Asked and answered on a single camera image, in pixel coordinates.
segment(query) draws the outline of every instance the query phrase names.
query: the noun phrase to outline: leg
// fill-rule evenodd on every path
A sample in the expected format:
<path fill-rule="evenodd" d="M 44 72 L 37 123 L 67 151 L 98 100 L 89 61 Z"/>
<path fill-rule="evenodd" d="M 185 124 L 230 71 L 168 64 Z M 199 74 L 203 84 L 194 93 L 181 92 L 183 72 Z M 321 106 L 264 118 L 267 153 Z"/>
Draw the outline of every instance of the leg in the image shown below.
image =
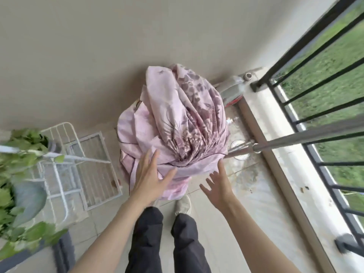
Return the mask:
<path fill-rule="evenodd" d="M 191 205 L 190 200 L 184 196 L 179 202 L 182 205 Z M 174 237 L 174 270 L 175 273 L 211 273 L 209 264 L 205 257 L 205 250 L 198 241 L 196 221 L 188 215 L 188 212 L 181 213 L 177 203 L 177 215 L 173 227 L 172 236 Z"/>
<path fill-rule="evenodd" d="M 159 247 L 163 215 L 156 207 L 148 207 L 135 223 L 129 264 L 125 273 L 162 273 Z"/>

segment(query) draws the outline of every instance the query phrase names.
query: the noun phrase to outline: green lawn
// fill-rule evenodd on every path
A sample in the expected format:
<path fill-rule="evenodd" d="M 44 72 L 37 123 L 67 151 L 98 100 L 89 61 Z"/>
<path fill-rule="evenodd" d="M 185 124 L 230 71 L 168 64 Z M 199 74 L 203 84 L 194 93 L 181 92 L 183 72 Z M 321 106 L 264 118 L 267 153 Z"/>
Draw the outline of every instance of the green lawn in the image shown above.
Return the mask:
<path fill-rule="evenodd" d="M 362 12 L 364 12 L 364 2 L 361 2 L 356 8 L 325 31 L 308 48 L 304 55 L 280 72 L 276 79 L 289 72 L 295 65 L 300 63 Z M 287 96 L 291 98 L 362 57 L 364 57 L 364 22 L 359 23 L 351 31 L 347 32 L 334 44 L 286 79 L 281 85 Z M 292 105 L 298 116 L 304 118 L 362 96 L 364 96 L 364 65 L 292 102 Z M 307 122 L 306 126 L 310 128 L 327 124 L 347 119 L 360 113 L 364 113 L 364 103 L 314 119 Z M 321 158 L 327 162 L 364 160 L 364 137 L 320 143 L 316 144 L 316 148 Z M 329 167 L 329 170 L 339 184 L 364 187 L 364 167 L 362 166 Z M 364 211 L 364 195 L 359 193 L 343 193 L 353 209 Z M 359 218 L 364 225 L 364 218 Z"/>

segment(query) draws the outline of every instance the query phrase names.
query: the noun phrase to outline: forearm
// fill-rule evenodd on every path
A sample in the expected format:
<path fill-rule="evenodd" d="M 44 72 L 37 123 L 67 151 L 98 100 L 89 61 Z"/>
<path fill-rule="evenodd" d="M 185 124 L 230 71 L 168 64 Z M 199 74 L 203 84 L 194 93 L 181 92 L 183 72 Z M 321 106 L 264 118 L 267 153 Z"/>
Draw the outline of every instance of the forearm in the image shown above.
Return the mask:
<path fill-rule="evenodd" d="M 144 207 L 137 198 L 129 198 L 112 222 L 84 253 L 71 273 L 114 272 L 130 232 Z"/>
<path fill-rule="evenodd" d="M 229 201 L 221 212 L 252 273 L 299 273 L 294 264 L 254 222 L 238 199 Z"/>

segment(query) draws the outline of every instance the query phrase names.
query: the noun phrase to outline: floral fabric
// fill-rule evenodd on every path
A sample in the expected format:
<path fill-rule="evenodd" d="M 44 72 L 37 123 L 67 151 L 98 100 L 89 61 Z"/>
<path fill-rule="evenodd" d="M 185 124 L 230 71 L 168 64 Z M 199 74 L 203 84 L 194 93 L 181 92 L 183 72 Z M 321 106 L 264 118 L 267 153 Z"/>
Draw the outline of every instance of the floral fabric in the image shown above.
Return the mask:
<path fill-rule="evenodd" d="M 160 149 L 159 177 L 178 168 L 161 199 L 180 199 L 192 175 L 216 170 L 227 154 L 222 99 L 206 79 L 180 64 L 148 67 L 146 83 L 140 100 L 118 121 L 120 162 L 132 189 L 141 155 Z"/>

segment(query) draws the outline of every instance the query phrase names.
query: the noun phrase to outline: black metal railing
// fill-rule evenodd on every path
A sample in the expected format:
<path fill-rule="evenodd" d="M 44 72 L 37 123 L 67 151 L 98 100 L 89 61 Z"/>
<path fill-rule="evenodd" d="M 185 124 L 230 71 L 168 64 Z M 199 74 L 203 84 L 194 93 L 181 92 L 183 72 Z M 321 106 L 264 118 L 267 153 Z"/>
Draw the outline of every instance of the black metal railing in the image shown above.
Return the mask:
<path fill-rule="evenodd" d="M 296 71 L 305 66 L 309 61 L 311 61 L 314 57 L 336 42 L 339 38 L 345 35 L 347 32 L 356 27 L 362 20 L 364 20 L 364 13 L 361 13 L 357 16 L 353 21 L 351 21 L 348 25 L 342 28 L 339 32 L 337 32 L 334 36 L 332 36 L 329 40 L 327 40 L 323 45 L 317 48 L 312 54 L 307 56 L 303 61 L 297 64 L 293 69 L 291 69 L 288 73 L 283 76 L 277 78 L 275 81 L 275 75 L 279 72 L 282 72 L 282 69 L 287 66 L 290 62 L 294 61 L 298 56 L 302 54 L 302 50 L 312 43 L 317 37 L 322 34 L 322 32 L 333 23 L 340 15 L 347 12 L 352 6 L 357 4 L 358 0 L 339 0 L 293 47 L 291 47 L 285 55 L 275 64 L 273 65 L 268 72 L 257 82 L 251 84 L 253 91 L 257 92 L 263 90 L 265 88 L 269 88 L 272 92 L 275 100 L 279 104 L 282 109 L 285 117 L 291 124 L 293 130 L 298 133 L 302 132 L 306 129 L 304 123 L 308 121 L 312 121 L 313 119 L 317 119 L 318 117 L 322 117 L 324 115 L 331 114 L 333 112 L 351 107 L 353 105 L 357 105 L 364 102 L 364 97 L 359 97 L 355 100 L 334 106 L 325 111 L 306 116 L 304 118 L 298 119 L 296 112 L 293 110 L 292 102 L 301 99 L 303 96 L 317 90 L 318 88 L 324 86 L 329 82 L 335 82 L 340 76 L 347 74 L 353 69 L 359 67 L 364 64 L 364 57 L 358 57 L 357 60 L 351 65 L 341 69 L 340 71 L 330 75 L 328 78 L 318 82 L 317 84 L 311 86 L 310 88 L 300 92 L 296 96 L 293 96 L 290 99 L 286 99 L 285 96 L 281 93 L 280 84 L 284 82 L 287 78 L 292 76 Z M 343 216 L 346 224 L 348 225 L 351 234 L 344 234 L 343 236 L 338 237 L 335 240 L 335 243 L 340 250 L 340 252 L 345 253 L 348 251 L 354 252 L 358 255 L 364 257 L 364 233 L 363 227 L 360 224 L 357 216 L 364 217 L 363 211 L 358 211 L 351 208 L 347 202 L 341 191 L 350 191 L 356 193 L 364 193 L 364 176 L 363 178 L 363 187 L 355 187 L 355 186 L 344 186 L 337 184 L 337 182 L 333 179 L 332 175 L 328 170 L 328 166 L 364 166 L 364 161 L 353 161 L 353 162 L 323 162 L 319 153 L 317 152 L 314 144 L 324 143 L 324 142 L 333 142 L 338 140 L 344 140 L 354 137 L 364 136 L 364 132 L 355 132 L 352 134 L 341 135 L 336 137 L 331 137 L 328 139 L 320 139 L 308 143 L 302 144 L 304 150 L 310 157 L 315 169 L 317 170 L 319 176 L 321 177 L 323 183 L 325 184 L 327 190 L 329 191 L 335 205 L 338 207 L 341 215 Z"/>

